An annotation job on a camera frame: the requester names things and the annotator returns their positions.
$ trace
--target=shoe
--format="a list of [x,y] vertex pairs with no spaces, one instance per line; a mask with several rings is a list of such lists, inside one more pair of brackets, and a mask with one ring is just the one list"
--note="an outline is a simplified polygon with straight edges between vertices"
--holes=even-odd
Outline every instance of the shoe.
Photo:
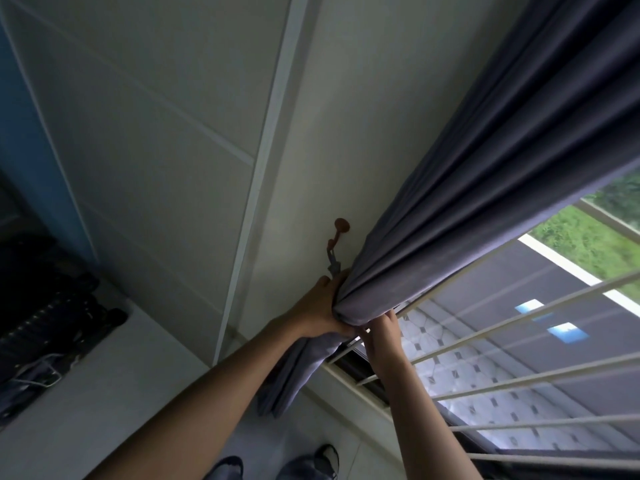
[[325,444],[320,446],[314,453],[314,464],[316,470],[336,480],[340,470],[340,457],[333,445]]
[[239,456],[228,456],[215,465],[203,480],[218,480],[226,478],[242,478],[244,464]]

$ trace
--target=gray curtain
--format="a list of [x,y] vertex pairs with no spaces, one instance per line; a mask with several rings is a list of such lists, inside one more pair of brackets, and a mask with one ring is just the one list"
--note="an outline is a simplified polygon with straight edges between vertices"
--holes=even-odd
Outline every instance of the gray curtain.
[[[367,236],[334,305],[364,324],[640,164],[640,0],[531,0]],[[259,392],[279,416],[341,338]]]

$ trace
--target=hand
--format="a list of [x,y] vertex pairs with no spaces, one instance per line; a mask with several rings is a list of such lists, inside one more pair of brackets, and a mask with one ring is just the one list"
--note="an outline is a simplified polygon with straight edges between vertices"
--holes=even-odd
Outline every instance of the hand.
[[376,375],[385,382],[398,367],[409,364],[401,342],[400,325],[393,310],[374,318],[364,327],[359,327],[360,336],[367,349],[367,358]]
[[283,315],[300,337],[318,337],[332,331],[345,337],[356,336],[354,327],[336,320],[332,313],[333,297],[348,274],[349,270],[345,270],[334,279],[320,277],[315,286]]

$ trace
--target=window bar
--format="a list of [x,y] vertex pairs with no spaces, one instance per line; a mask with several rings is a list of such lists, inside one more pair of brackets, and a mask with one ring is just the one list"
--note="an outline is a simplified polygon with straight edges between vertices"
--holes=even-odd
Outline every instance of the window bar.
[[601,224],[604,224],[620,235],[626,237],[630,241],[640,244],[640,232],[626,222],[608,213],[606,210],[601,209],[597,205],[594,205],[584,199],[580,199],[578,202],[574,203],[573,206],[576,209],[580,209],[588,216],[593,217]]
[[[475,268],[478,264],[482,263],[485,259],[487,259],[489,256],[491,256],[492,254],[496,253],[499,249],[501,249],[502,246],[499,246],[498,248],[488,252],[487,254],[485,254],[482,257],[479,257],[478,259],[476,259],[475,261],[469,263],[468,265],[464,266],[464,268],[460,269],[458,272],[452,274],[450,277],[448,277],[446,280],[444,280],[443,282],[437,284],[436,286],[430,288],[429,290],[427,290],[425,293],[423,293],[422,295],[420,295],[418,298],[416,298],[415,300],[413,300],[411,303],[409,303],[407,306],[405,306],[402,310],[400,310],[398,313],[396,313],[396,316],[398,318],[402,318],[404,317],[406,314],[408,314],[409,312],[413,311],[414,309],[416,309],[423,301],[427,300],[428,298],[430,298],[435,292],[436,290],[440,290],[443,286],[446,286],[446,284],[452,282],[454,279],[459,278],[460,276],[462,276],[463,274],[467,273],[468,271],[471,271],[473,268]],[[357,339],[354,343],[352,343],[350,346],[348,346],[347,348],[345,348],[345,350],[343,350],[342,352],[340,352],[340,354],[332,357],[331,359],[329,359],[327,361],[327,363],[334,363],[337,360],[341,359],[342,357],[344,357],[345,355],[347,355],[349,352],[351,352],[352,350],[354,350],[354,348],[356,348],[357,346],[359,346],[361,343],[363,343],[364,340],[362,338]]]
[[485,429],[555,428],[557,426],[581,426],[583,424],[610,424],[640,421],[640,413],[586,416],[581,418],[550,419],[546,421],[515,422],[503,424],[466,424],[450,426],[452,431],[480,431]]
[[467,453],[471,460],[504,461],[507,463],[529,463],[530,465],[553,465],[557,467],[611,468],[614,470],[640,470],[640,460],[617,460],[613,458],[563,458],[561,456],[501,455]]
[[[588,296],[594,295],[594,294],[601,294],[604,293],[606,291],[611,291],[615,288],[619,288],[620,286],[624,286],[628,283],[631,283],[633,281],[636,281],[638,278],[640,278],[640,269],[636,269],[635,271],[631,271],[630,273],[626,273],[623,274],[622,276],[619,276],[617,278],[613,278],[610,280],[606,280],[603,282],[600,282],[594,286],[590,286],[587,288],[584,288],[582,290],[576,291],[575,293],[571,293],[567,296],[564,296],[562,298],[558,298],[555,301],[552,301],[551,303],[541,306],[540,308],[536,308],[535,310],[532,310],[530,312],[521,314],[521,315],[517,315],[515,317],[509,318],[503,322],[500,323],[496,323],[495,325],[491,325],[490,327],[487,327],[483,330],[477,331],[475,333],[472,333],[471,335],[469,335],[468,337],[464,337],[462,339],[459,339],[455,342],[453,342],[450,345],[447,346],[443,346],[440,347],[436,350],[434,350],[433,352],[428,353],[427,355],[423,355],[421,357],[418,357],[417,359],[412,360],[412,364],[415,365],[417,363],[423,362],[427,359],[430,359],[432,357],[436,357],[436,355],[440,355],[440,354],[444,354],[445,352],[449,352],[451,350],[457,349],[459,347],[461,347],[462,345],[471,342],[473,340],[477,340],[477,339],[484,339],[486,336],[492,334],[494,331],[497,330],[501,330],[503,328],[507,328],[511,325],[515,325],[517,323],[521,323],[527,320],[532,320],[533,318],[536,317],[540,317],[542,315],[546,315],[549,312],[555,310],[556,308],[560,307],[560,306],[564,306],[567,305],[569,303],[573,303],[574,301],[578,301],[582,298],[586,298]],[[373,376],[370,376],[366,379],[361,380],[360,382],[358,382],[356,385],[357,386],[362,386],[364,384],[367,384],[369,382],[372,382],[374,380],[376,380],[378,378],[378,376],[376,376],[375,374]]]
[[619,355],[617,357],[611,357],[608,359],[581,363],[580,365],[572,365],[571,367],[563,367],[562,369],[555,369],[553,371],[540,372],[539,374],[532,374],[530,376],[509,379],[507,381],[492,384],[491,386],[478,387],[476,389],[467,389],[464,391],[452,392],[449,394],[435,395],[432,396],[432,399],[434,401],[444,401],[446,399],[455,399],[457,397],[482,394],[485,392],[515,389],[531,384],[537,384],[540,382],[549,382],[558,379],[583,376],[585,374],[593,374],[595,372],[604,371],[606,369],[613,369],[615,367],[623,367],[636,363],[640,363],[640,352],[633,352],[632,354]]

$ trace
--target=person's right arm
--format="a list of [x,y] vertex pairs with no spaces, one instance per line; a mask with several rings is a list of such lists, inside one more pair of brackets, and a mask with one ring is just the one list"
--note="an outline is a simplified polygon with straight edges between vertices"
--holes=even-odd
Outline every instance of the person's right arm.
[[404,354],[393,310],[361,330],[367,357],[387,391],[404,470],[409,480],[480,480]]

